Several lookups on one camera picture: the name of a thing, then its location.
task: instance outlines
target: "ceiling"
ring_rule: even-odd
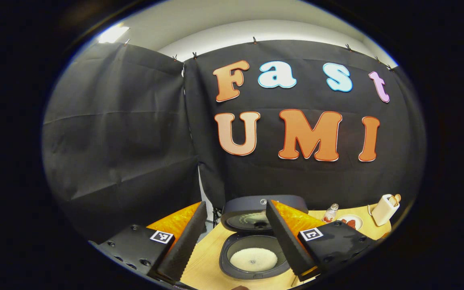
[[[188,35],[247,20],[290,20],[314,24],[359,41],[359,30],[322,9],[300,0],[168,0],[125,19],[123,38],[158,51]]]

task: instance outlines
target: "plate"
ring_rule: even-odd
[[[363,220],[356,215],[344,215],[344,216],[340,216],[336,220],[342,220],[342,219],[346,220],[346,222],[350,222],[350,220],[355,220],[357,231],[359,231],[359,229],[363,226]]]

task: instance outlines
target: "glass bottle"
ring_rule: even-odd
[[[338,208],[339,208],[339,205],[337,203],[334,203],[333,205],[331,205],[325,212],[325,215],[323,216],[322,221],[326,223],[332,222],[336,218],[336,214],[338,213]]]

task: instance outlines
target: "pink letter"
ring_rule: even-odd
[[[384,80],[381,79],[379,74],[376,72],[371,72],[368,76],[373,80],[375,88],[377,89],[377,94],[379,94],[379,98],[381,98],[383,102],[388,103],[390,101],[390,96],[384,91]]]

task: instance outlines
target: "decorative letter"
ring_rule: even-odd
[[[257,145],[257,121],[261,118],[258,112],[243,112],[239,115],[239,119],[244,121],[244,144],[237,145],[232,140],[232,121],[234,121],[234,114],[223,113],[214,116],[217,122],[217,135],[220,140],[220,145],[226,152],[245,156],[255,150]]]
[[[359,154],[359,161],[370,162],[375,160],[375,143],[377,141],[377,128],[381,122],[374,117],[364,117],[362,123],[365,125],[365,144]]]
[[[216,102],[224,102],[229,99],[234,99],[239,95],[239,90],[234,89],[234,84],[238,87],[243,85],[243,72],[239,70],[247,70],[250,68],[250,65],[245,60],[241,60],[238,62],[234,62],[233,64],[229,64],[228,66],[224,66],[223,68],[218,68],[214,70],[212,73],[217,77],[217,96]]]
[[[289,89],[296,85],[296,79],[293,78],[291,74],[291,66],[286,64],[283,61],[270,61],[263,64],[259,70],[261,75],[259,75],[259,84],[263,88],[275,88],[276,86],[281,86],[282,88]]]
[[[298,151],[295,150],[296,142],[304,158],[308,159],[316,149],[315,159],[319,161],[336,161],[339,154],[336,151],[338,144],[339,123],[343,119],[337,112],[324,112],[314,129],[300,110],[283,110],[279,116],[286,123],[286,136],[284,138],[284,149],[278,152],[282,159],[297,159]]]
[[[376,72],[371,72],[368,76],[373,80],[375,88],[377,89],[377,94],[379,94],[379,98],[381,98],[383,102],[388,103],[390,101],[390,96],[384,91],[384,80],[381,79],[379,74]]]
[[[323,65],[323,72],[329,77],[327,84],[333,91],[350,92],[352,90],[350,72],[346,67],[328,62]]]

